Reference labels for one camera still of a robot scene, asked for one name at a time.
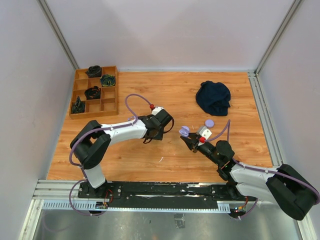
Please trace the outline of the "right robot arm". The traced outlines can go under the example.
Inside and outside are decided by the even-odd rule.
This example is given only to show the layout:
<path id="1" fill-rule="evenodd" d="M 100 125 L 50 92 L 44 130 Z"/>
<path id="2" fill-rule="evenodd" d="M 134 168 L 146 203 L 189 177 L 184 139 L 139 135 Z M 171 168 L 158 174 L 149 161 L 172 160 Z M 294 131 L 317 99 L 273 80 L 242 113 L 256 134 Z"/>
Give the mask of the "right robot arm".
<path id="1" fill-rule="evenodd" d="M 232 183 L 226 188 L 232 200 L 245 196 L 274 203 L 298 221 L 320 203 L 320 193 L 288 164 L 271 168 L 247 165 L 234 159 L 235 153 L 227 140 L 211 144 L 197 133 L 181 139 L 190 151 L 199 152 L 213 162 L 224 181 Z"/>

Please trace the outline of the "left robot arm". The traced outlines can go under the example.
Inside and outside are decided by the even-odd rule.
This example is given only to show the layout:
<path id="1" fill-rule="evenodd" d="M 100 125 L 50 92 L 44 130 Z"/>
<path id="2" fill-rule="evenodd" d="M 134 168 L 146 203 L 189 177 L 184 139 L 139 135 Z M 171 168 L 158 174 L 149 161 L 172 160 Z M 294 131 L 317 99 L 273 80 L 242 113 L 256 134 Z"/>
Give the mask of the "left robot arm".
<path id="1" fill-rule="evenodd" d="M 107 193 L 107 181 L 101 168 L 108 147 L 128 140 L 143 139 L 147 144 L 152 140 L 163 139 L 168 124 L 175 124 L 174 118 L 162 107 L 155 108 L 151 114 L 135 116 L 132 120 L 116 124 L 100 124 L 89 121 L 70 143 L 69 160 L 75 156 L 81 171 L 88 181 L 89 191 L 96 198 Z"/>

